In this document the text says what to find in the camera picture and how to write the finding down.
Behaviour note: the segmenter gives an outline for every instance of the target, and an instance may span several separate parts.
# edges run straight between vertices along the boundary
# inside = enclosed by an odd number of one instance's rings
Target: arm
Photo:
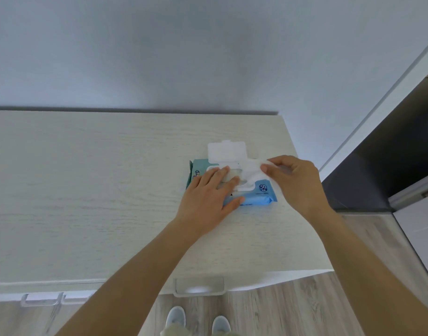
[[[239,178],[217,189],[228,168],[194,178],[178,213],[161,233],[110,277],[57,336],[137,336],[162,286],[186,251],[213,230],[244,198],[223,201]]]
[[[428,335],[426,308],[329,206],[313,163],[292,156],[269,159],[292,169],[261,169],[323,242],[352,309],[367,335]]]

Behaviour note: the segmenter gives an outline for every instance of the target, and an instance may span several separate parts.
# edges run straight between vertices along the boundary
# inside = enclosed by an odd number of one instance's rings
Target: hand
[[[291,174],[287,174],[272,165],[261,165],[262,172],[279,184],[284,198],[306,220],[312,222],[319,212],[331,209],[318,169],[312,162],[291,155],[281,155],[269,161],[277,166],[285,165],[291,168]]]
[[[217,189],[222,178],[229,171],[228,166],[221,170],[213,168],[204,175],[192,179],[186,192],[184,192],[173,222],[178,224],[184,233],[194,237],[195,240],[212,231],[245,200],[245,197],[238,197],[223,206],[225,197],[229,196],[234,187],[239,184],[239,177],[236,176],[221,189]]]

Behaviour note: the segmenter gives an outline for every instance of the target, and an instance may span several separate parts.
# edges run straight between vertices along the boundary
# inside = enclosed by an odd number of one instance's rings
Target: person's left hand
[[[239,184],[239,177],[234,177],[220,189],[217,186],[222,178],[230,171],[228,166],[219,170],[213,168],[202,176],[192,179],[184,192],[178,213],[173,223],[178,224],[184,232],[192,235],[195,240],[212,231],[232,211],[244,202],[245,197],[235,198],[223,206],[226,196],[229,196]]]

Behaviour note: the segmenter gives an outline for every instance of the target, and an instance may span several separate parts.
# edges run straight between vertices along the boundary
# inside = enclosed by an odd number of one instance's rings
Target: forearm
[[[310,219],[367,335],[428,335],[428,309],[332,209]]]
[[[137,336],[162,286],[193,243],[171,222],[110,277],[57,336]]]

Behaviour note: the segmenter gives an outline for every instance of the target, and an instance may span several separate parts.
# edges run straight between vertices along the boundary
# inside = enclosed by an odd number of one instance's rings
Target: person's left arm
[[[223,206],[239,184],[233,178],[217,189],[229,168],[195,177],[178,213],[161,233],[110,277],[56,336],[137,336],[161,288],[186,251],[213,230],[244,198]]]

